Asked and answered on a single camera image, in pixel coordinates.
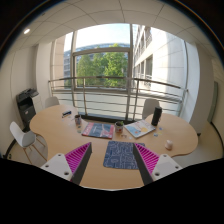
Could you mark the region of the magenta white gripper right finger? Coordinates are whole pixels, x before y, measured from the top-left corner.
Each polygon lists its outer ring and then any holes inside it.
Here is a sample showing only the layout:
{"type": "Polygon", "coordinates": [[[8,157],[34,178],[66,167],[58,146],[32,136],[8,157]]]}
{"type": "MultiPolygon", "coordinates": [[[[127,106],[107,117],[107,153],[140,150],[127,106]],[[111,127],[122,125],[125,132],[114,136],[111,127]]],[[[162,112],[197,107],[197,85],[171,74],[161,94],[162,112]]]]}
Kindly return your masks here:
{"type": "Polygon", "coordinates": [[[133,144],[133,154],[145,185],[182,169],[169,155],[158,155],[141,144],[133,144]]]}

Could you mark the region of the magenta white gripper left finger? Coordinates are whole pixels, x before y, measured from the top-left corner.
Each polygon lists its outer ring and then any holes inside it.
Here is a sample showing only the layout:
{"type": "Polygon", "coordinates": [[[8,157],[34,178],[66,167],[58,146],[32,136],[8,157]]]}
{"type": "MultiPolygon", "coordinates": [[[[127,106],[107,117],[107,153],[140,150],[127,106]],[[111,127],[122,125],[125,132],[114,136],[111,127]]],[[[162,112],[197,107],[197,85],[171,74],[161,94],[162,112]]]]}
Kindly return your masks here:
{"type": "Polygon", "coordinates": [[[92,144],[86,143],[67,154],[58,153],[42,169],[79,185],[92,154],[92,144]]]}

